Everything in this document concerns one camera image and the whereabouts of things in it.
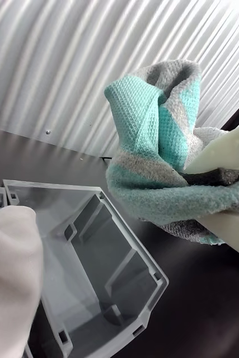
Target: teal and gray towel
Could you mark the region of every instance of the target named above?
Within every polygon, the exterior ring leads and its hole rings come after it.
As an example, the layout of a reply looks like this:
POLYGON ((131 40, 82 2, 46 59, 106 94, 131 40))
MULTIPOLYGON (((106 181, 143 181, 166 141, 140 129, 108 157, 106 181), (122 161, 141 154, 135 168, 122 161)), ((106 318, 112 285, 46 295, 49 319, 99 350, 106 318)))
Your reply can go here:
POLYGON ((194 128, 200 69, 176 60, 143 68, 105 89, 119 149, 106 173, 110 192, 134 217, 200 243, 223 241, 195 218, 239 211, 239 180, 231 186, 189 185, 180 174, 214 138, 216 128, 194 128))

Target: white cloth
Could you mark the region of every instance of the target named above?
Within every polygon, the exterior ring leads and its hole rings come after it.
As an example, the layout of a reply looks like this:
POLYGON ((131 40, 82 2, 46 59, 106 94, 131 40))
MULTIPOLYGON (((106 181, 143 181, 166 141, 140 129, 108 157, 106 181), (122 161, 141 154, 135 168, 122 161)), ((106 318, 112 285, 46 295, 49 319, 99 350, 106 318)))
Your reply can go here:
POLYGON ((35 212, 0 209, 0 358, 21 358, 43 284, 43 247, 35 212))

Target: corrugated metal wall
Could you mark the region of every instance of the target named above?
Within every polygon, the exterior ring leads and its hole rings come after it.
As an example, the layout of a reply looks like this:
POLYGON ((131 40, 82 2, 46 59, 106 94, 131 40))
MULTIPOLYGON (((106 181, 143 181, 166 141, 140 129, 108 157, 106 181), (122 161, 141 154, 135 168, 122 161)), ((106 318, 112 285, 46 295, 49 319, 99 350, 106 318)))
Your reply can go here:
POLYGON ((118 139, 105 86, 176 58, 203 70, 198 126, 221 127, 239 107, 230 1, 0 0, 0 129, 111 156, 118 139))

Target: dark table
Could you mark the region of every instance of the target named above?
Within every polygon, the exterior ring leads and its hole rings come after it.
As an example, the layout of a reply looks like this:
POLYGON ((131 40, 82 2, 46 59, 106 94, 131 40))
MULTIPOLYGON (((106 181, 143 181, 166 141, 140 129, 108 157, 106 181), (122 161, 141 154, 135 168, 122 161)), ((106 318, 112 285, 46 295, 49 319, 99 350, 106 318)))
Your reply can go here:
MULTIPOLYGON (((111 198, 106 166, 99 158, 0 131, 0 186, 2 179, 101 186, 111 198)), ((225 244, 175 238, 130 218, 112 201, 170 279, 147 329, 115 357, 239 358, 239 254, 225 244)))

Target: towel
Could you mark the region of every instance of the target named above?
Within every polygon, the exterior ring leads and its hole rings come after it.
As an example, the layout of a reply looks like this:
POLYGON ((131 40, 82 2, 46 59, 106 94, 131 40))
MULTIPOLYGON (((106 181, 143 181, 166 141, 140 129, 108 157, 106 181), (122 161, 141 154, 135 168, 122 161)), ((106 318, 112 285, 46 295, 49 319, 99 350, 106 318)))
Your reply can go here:
POLYGON ((35 212, 0 209, 0 358, 21 358, 43 284, 43 246, 35 212))
POLYGON ((195 219, 239 211, 239 180, 228 187, 189 185, 180 174, 211 140, 225 134, 194 128, 200 80, 198 64, 176 60, 142 68, 106 87, 119 135, 106 179, 132 216, 168 232, 176 227, 179 237, 221 244, 195 219))

